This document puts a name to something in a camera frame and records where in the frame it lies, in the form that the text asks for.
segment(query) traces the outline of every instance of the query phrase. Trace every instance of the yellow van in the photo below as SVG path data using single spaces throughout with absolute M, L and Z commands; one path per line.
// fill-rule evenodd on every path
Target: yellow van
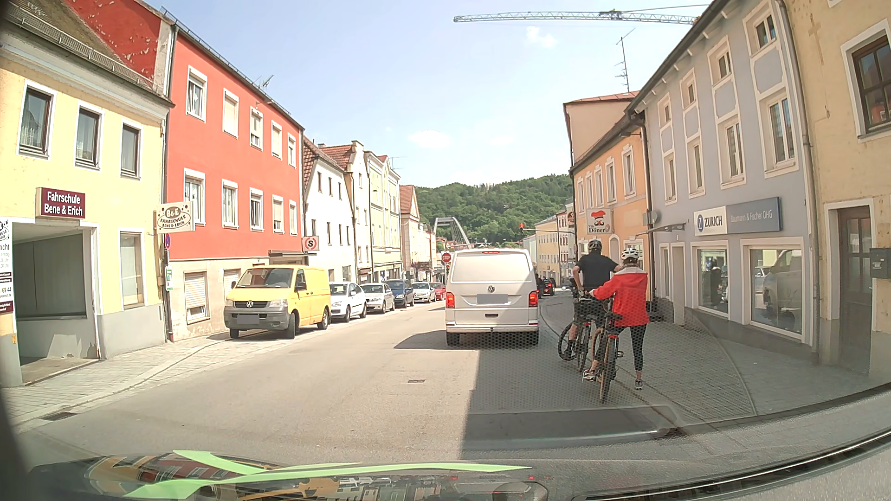
M 223 315 L 232 339 L 250 329 L 284 331 L 288 339 L 310 324 L 323 331 L 331 321 L 328 272 L 297 265 L 253 267 L 226 294 Z

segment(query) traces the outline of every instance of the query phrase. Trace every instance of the window shutter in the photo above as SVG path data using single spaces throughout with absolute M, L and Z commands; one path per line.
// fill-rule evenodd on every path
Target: window shutter
M 206 275 L 193 273 L 185 276 L 185 307 L 199 308 L 205 306 L 208 297 Z

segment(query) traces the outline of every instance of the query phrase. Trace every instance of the storm drain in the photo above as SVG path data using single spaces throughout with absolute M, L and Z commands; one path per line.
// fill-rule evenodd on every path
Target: storm drain
M 41 417 L 40 419 L 44 419 L 46 421 L 59 421 L 61 419 L 65 419 L 66 417 L 72 417 L 73 415 L 77 415 L 77 414 L 75 414 L 73 412 L 65 411 L 65 412 L 57 412 L 55 414 L 45 415 L 45 416 Z

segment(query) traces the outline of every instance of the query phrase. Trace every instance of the mailbox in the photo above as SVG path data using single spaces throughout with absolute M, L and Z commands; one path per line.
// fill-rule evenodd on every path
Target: mailbox
M 870 249 L 870 278 L 891 278 L 891 249 Z

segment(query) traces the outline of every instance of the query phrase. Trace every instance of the license plate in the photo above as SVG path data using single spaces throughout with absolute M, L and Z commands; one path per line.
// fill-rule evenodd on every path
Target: license plate
M 507 294 L 477 294 L 477 304 L 504 304 Z

